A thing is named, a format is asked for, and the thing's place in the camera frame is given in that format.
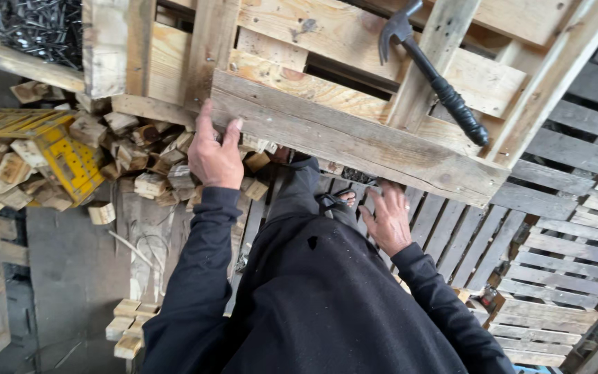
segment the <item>black long-sleeve shirt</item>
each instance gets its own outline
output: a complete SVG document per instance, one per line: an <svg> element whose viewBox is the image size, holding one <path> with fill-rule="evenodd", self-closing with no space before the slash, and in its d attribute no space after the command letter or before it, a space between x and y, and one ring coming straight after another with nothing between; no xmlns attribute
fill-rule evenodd
<svg viewBox="0 0 598 374"><path fill-rule="evenodd" d="M205 188L159 315L144 325L143 373L513 373L413 243L391 260L327 217L268 222L231 318L230 227L239 192Z"/></svg>

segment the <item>yellow plastic crate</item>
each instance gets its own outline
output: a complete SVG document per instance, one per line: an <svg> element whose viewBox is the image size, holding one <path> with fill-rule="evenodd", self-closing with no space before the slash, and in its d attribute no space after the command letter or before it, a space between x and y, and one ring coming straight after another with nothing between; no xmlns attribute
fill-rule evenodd
<svg viewBox="0 0 598 374"><path fill-rule="evenodd" d="M33 140L49 163L46 176L60 183L78 206L103 182L98 170L104 156L69 136L74 121L68 110L0 109L0 138Z"/></svg>

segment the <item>black pants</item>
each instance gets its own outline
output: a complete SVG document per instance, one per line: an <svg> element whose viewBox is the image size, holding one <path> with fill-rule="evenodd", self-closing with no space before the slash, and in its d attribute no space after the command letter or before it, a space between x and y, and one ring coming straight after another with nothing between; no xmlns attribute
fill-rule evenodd
<svg viewBox="0 0 598 374"><path fill-rule="evenodd" d="M359 230L357 217L353 208L344 202L336 202L329 206L318 203L315 199L315 189L320 180L320 166L318 159L311 157L295 161L285 176L278 191L278 197L271 205L267 221L293 213L308 213L333 217L338 222Z"/></svg>

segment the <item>foot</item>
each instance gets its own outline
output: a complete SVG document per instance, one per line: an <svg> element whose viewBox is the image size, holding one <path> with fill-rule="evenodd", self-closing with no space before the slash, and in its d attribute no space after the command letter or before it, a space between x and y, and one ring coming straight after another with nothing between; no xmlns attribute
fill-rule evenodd
<svg viewBox="0 0 598 374"><path fill-rule="evenodd" d="M356 200L356 195L354 192L346 192L342 195L338 195L337 198L340 200L347 200L347 206L352 207L354 205L354 201Z"/></svg>

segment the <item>man's right hand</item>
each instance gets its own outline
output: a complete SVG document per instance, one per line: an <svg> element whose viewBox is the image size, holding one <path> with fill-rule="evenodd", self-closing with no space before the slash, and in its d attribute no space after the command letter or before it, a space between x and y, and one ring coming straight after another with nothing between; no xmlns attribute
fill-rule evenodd
<svg viewBox="0 0 598 374"><path fill-rule="evenodd" d="M359 211L363 222L368 227L368 233L375 239L380 249L389 257L393 257L412 243L407 217L410 205L403 191L397 186L387 181L382 182L380 186L382 196L368 189L369 197L375 202L375 217L364 206L359 207Z"/></svg>
<svg viewBox="0 0 598 374"><path fill-rule="evenodd" d="M244 179L244 165L239 157L239 135L243 122L237 118L230 122L221 146L216 138L218 131L211 123L212 101L207 99L196 123L195 139L188 148L188 166L205 187L224 187L238 190Z"/></svg>

